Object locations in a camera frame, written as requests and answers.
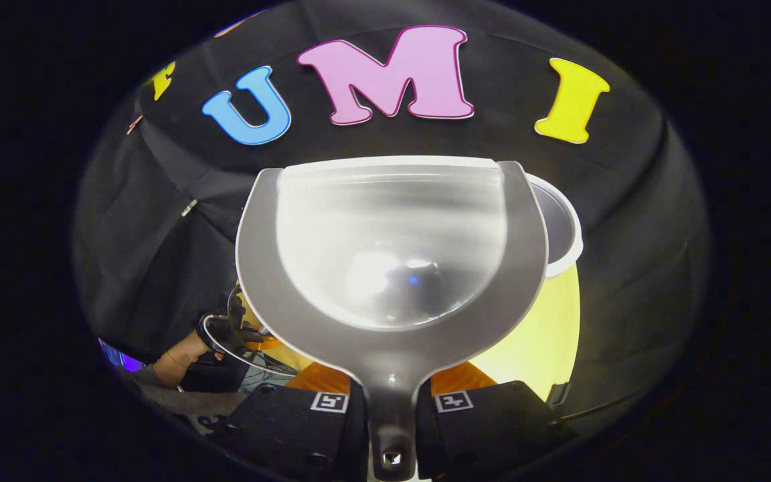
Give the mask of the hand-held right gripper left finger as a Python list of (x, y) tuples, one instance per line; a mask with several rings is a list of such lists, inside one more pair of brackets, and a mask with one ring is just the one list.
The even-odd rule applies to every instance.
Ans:
[(364, 391), (340, 370), (309, 364), (251, 391), (216, 422), (215, 443), (272, 481), (366, 481)]

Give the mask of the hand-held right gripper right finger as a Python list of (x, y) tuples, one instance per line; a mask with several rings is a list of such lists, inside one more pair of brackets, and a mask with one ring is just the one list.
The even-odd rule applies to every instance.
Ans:
[(417, 394), (417, 476), (506, 480), (569, 445), (578, 431), (521, 380), (492, 381), (465, 363)]

